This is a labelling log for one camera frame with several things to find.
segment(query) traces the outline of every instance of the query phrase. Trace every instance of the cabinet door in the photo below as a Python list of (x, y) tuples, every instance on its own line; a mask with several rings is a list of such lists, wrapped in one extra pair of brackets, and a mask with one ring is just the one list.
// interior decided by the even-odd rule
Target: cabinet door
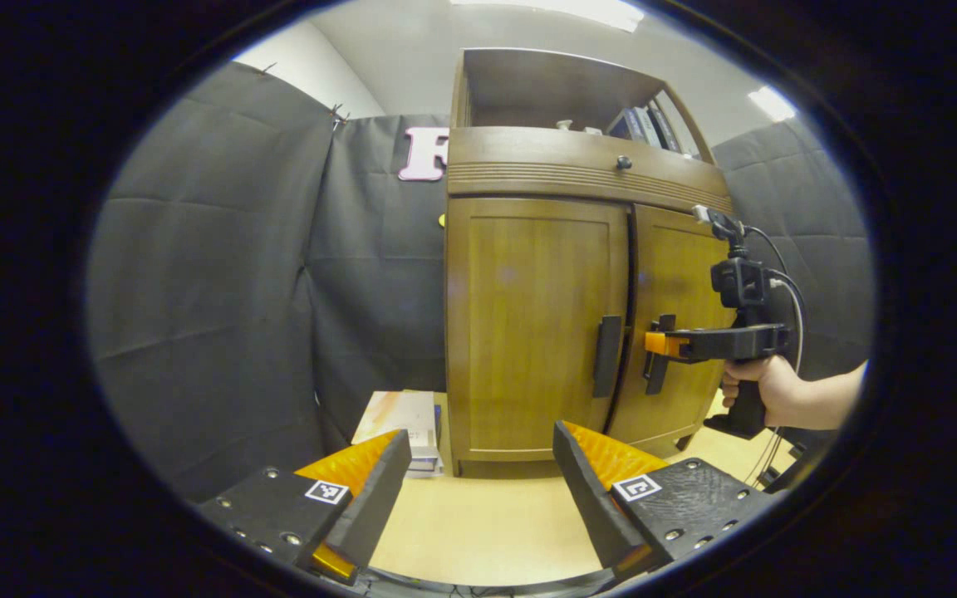
[[(597, 334), (626, 322), (627, 211), (541, 199), (449, 198), (445, 306), (453, 458), (552, 458), (553, 423), (600, 430)], [(621, 331), (604, 343), (611, 380)]]
[(630, 353), (607, 434), (651, 450), (692, 434), (703, 423), (722, 378), (721, 360), (669, 363), (657, 395), (645, 394), (645, 333), (662, 314), (675, 314), (675, 328), (725, 328), (734, 311), (711, 291), (710, 268), (726, 258), (726, 242), (711, 236), (691, 216), (636, 205), (637, 264)]

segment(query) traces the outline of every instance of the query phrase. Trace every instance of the ceiling light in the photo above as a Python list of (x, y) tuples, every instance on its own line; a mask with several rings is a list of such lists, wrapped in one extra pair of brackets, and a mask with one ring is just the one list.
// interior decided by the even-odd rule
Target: ceiling light
[(752, 91), (751, 94), (748, 94), (748, 98), (755, 102), (755, 105), (759, 106), (760, 109), (763, 109), (763, 112), (766, 112), (767, 116), (774, 122), (793, 118), (797, 114), (797, 111), (793, 110), (793, 106), (789, 105), (789, 102), (786, 102), (781, 94), (771, 90), (767, 85), (763, 85), (763, 88), (759, 91)]
[(541, 8), (566, 12), (634, 33), (645, 13), (620, 0), (449, 0), (453, 4), (501, 4), (508, 7)]

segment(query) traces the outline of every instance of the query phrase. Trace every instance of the ceiling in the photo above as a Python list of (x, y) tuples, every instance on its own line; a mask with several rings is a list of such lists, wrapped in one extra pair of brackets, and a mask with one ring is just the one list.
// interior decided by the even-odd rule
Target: ceiling
[(600, 58), (667, 81), (710, 145), (771, 122), (748, 99), (763, 83), (653, 15), (626, 33), (532, 8), (352, 0), (312, 22), (387, 114), (448, 114), (460, 49), (518, 47)]

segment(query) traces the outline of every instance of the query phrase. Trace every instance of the floor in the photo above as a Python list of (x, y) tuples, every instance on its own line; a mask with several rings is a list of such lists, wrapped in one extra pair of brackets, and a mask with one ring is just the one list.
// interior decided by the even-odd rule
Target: floor
[[(444, 402), (444, 395), (436, 400)], [(725, 411), (721, 395), (715, 397), (710, 415)], [(442, 435), (448, 447), (448, 425)], [(771, 438), (767, 430), (743, 440), (703, 428), (685, 451), (668, 447), (657, 457), (672, 463), (702, 458), (744, 480)], [(779, 472), (793, 462), (788, 449), (782, 443), (775, 455)], [(562, 478), (464, 479), (448, 472), (404, 480), (370, 565), (464, 586), (520, 586), (601, 568)]]

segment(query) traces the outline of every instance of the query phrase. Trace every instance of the wooden drawer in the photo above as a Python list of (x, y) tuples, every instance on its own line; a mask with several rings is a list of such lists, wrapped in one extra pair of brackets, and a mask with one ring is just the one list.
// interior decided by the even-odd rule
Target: wooden drawer
[[(633, 166), (616, 167), (620, 155)], [(689, 212), (696, 204), (733, 212), (718, 167), (635, 141), (558, 129), (452, 129), (447, 182), (451, 196), (551, 194), (677, 212)]]

